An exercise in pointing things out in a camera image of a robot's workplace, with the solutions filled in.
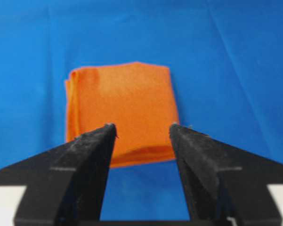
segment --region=orange fabric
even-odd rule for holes
[[[84,67],[72,71],[65,86],[67,141],[111,122],[118,135],[111,167],[175,158],[169,126],[178,114],[167,67]]]

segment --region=blue cloth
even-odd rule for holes
[[[182,125],[283,163],[283,0],[0,0],[0,168],[64,142],[72,69],[132,61],[170,68]],[[101,219],[188,219],[175,162],[110,170]]]

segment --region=black plastic part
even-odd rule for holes
[[[192,219],[234,217],[242,226],[280,226],[267,189],[283,184],[283,165],[174,124],[170,138]]]
[[[115,137],[116,128],[109,124],[1,169],[0,186],[27,186],[15,225],[76,225],[81,220],[99,220]]]
[[[27,187],[15,226],[281,225],[267,185],[283,184],[282,164],[177,124],[170,138],[191,221],[99,221],[115,137],[108,124],[1,169],[0,186]]]

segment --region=folded orange towel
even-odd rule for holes
[[[178,114],[167,67],[83,67],[72,71],[65,84],[67,141],[111,122],[118,134],[111,167],[175,158],[169,126],[178,122]]]

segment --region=blue backdrop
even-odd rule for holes
[[[0,0],[0,167],[64,142],[72,69],[132,61],[170,68],[181,124],[283,163],[283,0]],[[110,170],[101,219],[188,219],[175,162]]]

